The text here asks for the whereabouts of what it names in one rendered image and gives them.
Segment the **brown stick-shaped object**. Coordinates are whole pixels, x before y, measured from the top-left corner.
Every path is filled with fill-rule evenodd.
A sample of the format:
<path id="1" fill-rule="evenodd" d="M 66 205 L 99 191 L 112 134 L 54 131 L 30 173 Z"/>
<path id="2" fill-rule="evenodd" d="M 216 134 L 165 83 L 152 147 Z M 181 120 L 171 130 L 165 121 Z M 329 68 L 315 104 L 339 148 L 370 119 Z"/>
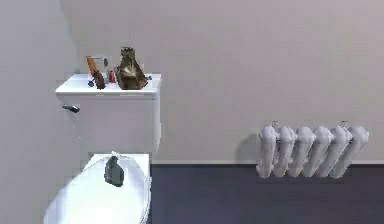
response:
<path id="1" fill-rule="evenodd" d="M 104 78 L 102 76 L 102 73 L 97 69 L 96 62 L 91 56 L 87 56 L 86 60 L 90 70 L 90 74 L 93 77 L 93 80 L 95 81 L 97 88 L 104 89 L 105 88 Z"/>

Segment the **brown statue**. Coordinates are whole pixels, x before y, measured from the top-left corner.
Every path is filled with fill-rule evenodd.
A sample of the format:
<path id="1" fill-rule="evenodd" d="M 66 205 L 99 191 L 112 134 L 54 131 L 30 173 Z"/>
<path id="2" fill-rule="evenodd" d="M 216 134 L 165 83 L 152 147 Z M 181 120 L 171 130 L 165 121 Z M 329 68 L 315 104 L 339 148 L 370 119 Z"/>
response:
<path id="1" fill-rule="evenodd" d="M 115 69 L 116 79 L 122 90 L 141 90 L 147 84 L 147 78 L 135 58 L 135 49 L 121 48 L 121 62 Z"/>

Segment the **white toilet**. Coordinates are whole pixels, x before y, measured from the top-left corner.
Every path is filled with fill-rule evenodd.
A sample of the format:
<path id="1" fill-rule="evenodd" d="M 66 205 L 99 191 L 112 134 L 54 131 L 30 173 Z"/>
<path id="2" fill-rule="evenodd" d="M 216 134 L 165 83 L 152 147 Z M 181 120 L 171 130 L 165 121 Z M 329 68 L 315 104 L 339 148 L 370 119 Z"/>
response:
<path id="1" fill-rule="evenodd" d="M 149 74 L 141 90 L 117 83 L 98 89 L 88 74 L 74 74 L 55 90 L 80 142 L 80 172 L 62 187 L 46 209 L 42 224 L 153 224 L 152 156 L 161 140 L 161 76 Z M 121 187 L 104 179 L 105 165 L 118 158 Z"/>

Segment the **dark grey spray bottle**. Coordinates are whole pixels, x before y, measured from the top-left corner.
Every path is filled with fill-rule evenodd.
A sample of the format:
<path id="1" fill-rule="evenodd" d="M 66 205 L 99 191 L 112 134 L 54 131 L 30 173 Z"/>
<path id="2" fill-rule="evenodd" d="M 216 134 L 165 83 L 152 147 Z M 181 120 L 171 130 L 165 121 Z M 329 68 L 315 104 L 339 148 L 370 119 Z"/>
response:
<path id="1" fill-rule="evenodd" d="M 108 184 L 115 187 L 121 187 L 123 185 L 124 171 L 118 164 L 118 158 L 116 156 L 111 156 L 108 159 L 105 165 L 104 179 Z"/>

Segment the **white radiator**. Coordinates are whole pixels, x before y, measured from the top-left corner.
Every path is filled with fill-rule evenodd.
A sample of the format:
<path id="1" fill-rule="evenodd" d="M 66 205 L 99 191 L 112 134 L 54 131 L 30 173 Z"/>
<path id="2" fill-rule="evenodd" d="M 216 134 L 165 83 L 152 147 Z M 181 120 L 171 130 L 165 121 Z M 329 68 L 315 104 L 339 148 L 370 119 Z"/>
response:
<path id="1" fill-rule="evenodd" d="M 256 165 L 262 178 L 303 175 L 341 178 L 356 155 L 369 142 L 363 126 L 347 128 L 346 122 L 328 129 L 266 125 L 259 133 L 260 159 Z"/>

